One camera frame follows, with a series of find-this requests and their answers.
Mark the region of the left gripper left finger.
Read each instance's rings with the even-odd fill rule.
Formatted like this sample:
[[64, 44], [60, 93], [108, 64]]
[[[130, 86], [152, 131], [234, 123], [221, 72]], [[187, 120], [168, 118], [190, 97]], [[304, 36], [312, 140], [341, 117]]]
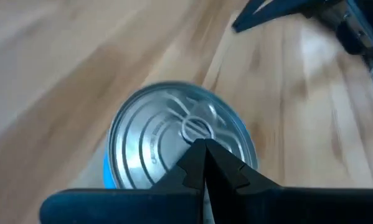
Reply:
[[150, 189], [67, 189], [42, 203], [41, 224], [201, 224], [205, 140]]

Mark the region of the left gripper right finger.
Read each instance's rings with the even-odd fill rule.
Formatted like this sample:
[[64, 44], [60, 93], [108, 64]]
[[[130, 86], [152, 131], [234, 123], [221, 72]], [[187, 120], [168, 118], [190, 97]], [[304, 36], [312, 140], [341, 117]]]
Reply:
[[373, 189], [281, 186], [214, 140], [205, 144], [216, 224], [373, 224]]

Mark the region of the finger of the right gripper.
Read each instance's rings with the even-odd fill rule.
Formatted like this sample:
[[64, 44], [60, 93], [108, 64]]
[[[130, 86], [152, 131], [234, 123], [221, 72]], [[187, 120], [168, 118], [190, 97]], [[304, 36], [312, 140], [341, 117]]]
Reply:
[[232, 28], [236, 33], [243, 32], [270, 20], [296, 14], [312, 6], [317, 0], [272, 0], [263, 7], [265, 0], [249, 0], [238, 15]]

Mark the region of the blue yellowfin tuna can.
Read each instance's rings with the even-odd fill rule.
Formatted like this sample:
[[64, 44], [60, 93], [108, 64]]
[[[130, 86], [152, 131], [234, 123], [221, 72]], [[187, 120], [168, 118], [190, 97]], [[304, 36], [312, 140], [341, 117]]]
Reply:
[[198, 138], [212, 138], [258, 168], [246, 125], [217, 95], [186, 82], [145, 86], [122, 104], [111, 123], [103, 184], [108, 189], [148, 189]]

